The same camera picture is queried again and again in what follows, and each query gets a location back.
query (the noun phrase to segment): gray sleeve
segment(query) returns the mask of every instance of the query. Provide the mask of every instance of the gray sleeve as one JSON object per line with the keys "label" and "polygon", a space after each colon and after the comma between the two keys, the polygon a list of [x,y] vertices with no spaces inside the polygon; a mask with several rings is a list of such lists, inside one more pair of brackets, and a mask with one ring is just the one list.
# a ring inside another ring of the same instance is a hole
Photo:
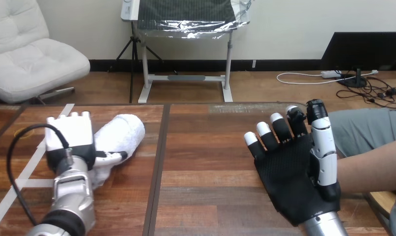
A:
{"label": "gray sleeve", "polygon": [[[329,113],[337,149],[344,157],[368,152],[396,140],[396,111],[360,109]],[[396,236],[396,203],[390,215]]]}

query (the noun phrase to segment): tufted cushion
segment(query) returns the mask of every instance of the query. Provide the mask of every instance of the tufted cushion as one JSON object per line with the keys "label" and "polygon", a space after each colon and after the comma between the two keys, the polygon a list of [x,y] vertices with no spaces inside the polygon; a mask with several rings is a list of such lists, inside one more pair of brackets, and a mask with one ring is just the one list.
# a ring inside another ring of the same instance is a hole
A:
{"label": "tufted cushion", "polygon": [[40,39],[0,54],[0,99],[14,103],[88,74],[88,59],[73,47]]}
{"label": "tufted cushion", "polygon": [[0,53],[42,38],[49,32],[36,0],[0,0]]}

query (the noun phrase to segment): white towel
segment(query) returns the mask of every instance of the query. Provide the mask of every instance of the white towel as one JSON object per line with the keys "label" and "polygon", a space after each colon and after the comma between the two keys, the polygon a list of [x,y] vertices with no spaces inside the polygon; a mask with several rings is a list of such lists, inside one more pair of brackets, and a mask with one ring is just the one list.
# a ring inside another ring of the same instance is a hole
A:
{"label": "white towel", "polygon": [[[128,154],[127,159],[129,159],[143,140],[144,134],[144,125],[137,116],[129,114],[117,115],[95,133],[95,148],[97,151],[106,152],[125,151]],[[94,169],[88,172],[93,189],[102,186],[110,176],[111,168],[124,161],[97,168],[94,165]]]}

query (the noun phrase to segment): black glove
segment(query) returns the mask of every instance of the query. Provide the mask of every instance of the black glove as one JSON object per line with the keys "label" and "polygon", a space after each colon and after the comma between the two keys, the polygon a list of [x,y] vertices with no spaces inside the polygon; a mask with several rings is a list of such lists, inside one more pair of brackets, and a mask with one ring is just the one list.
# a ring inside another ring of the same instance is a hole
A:
{"label": "black glove", "polygon": [[247,137],[245,136],[255,158],[257,172],[275,209],[293,226],[321,214],[339,211],[338,182],[335,184],[337,195],[333,199],[323,197],[319,187],[314,184],[317,178],[315,175],[319,170],[310,169],[318,169],[318,166],[313,163],[315,157],[311,157],[310,154],[312,139],[304,124],[306,116],[296,107],[288,112],[288,120],[295,138],[281,117],[277,120],[271,118],[279,144],[273,132],[269,132],[266,123],[261,122],[257,125],[267,151],[254,133],[249,132],[246,134]]}

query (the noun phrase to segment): monitor stand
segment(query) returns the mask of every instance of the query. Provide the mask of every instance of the monitor stand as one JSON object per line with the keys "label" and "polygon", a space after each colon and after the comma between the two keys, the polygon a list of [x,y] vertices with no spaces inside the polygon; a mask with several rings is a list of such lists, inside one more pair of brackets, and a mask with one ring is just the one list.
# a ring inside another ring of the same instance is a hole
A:
{"label": "monitor stand", "polygon": [[[340,80],[338,81],[338,83],[350,87],[350,88],[364,88],[367,85],[366,79],[364,77],[361,76],[362,74],[362,70],[361,69],[357,69],[356,71],[356,77],[352,78],[352,79],[348,79],[348,80]],[[341,78],[350,78],[353,77],[353,74],[348,74],[348,75],[341,75]]]}

